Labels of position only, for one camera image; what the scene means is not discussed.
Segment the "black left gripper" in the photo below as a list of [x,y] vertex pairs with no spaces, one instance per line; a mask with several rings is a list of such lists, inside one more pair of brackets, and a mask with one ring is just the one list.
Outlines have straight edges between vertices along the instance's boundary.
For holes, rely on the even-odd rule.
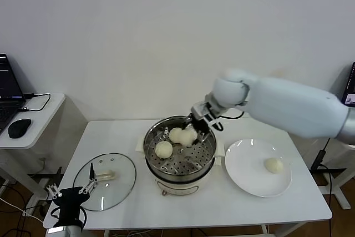
[[62,180],[62,167],[52,177],[52,182],[47,185],[47,191],[57,206],[53,209],[55,213],[59,211],[57,222],[53,225],[58,226],[78,226],[84,228],[87,222],[87,214],[82,204],[89,200],[90,194],[97,186],[97,179],[93,163],[90,164],[89,183],[85,186],[66,188],[59,191]]

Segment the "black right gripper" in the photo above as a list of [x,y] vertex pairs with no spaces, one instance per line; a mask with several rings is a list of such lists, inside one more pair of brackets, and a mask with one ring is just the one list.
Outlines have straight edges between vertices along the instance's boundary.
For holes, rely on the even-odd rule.
[[213,135],[213,130],[221,132],[222,124],[216,120],[206,122],[204,119],[196,119],[193,114],[190,113],[184,119],[182,123],[182,129],[192,126],[195,131],[201,135],[200,141],[203,143]]

